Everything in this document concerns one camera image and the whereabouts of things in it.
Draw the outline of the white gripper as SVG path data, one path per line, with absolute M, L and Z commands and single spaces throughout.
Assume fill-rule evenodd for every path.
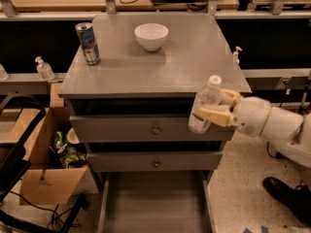
M 222 101 L 218 106 L 201 106 L 197 115 L 221 127 L 235 126 L 250 137 L 258 137 L 271 111 L 271 103 L 258 97 L 246 97 L 231 89 L 221 89 Z

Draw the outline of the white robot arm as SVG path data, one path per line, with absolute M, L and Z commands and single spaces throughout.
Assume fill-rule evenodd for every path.
M 311 167 L 311 115 L 301 115 L 269 101 L 239 92 L 221 89 L 216 105 L 203 102 L 198 115 L 221 127 L 234 126 L 241 134 L 261 137 L 293 162 Z

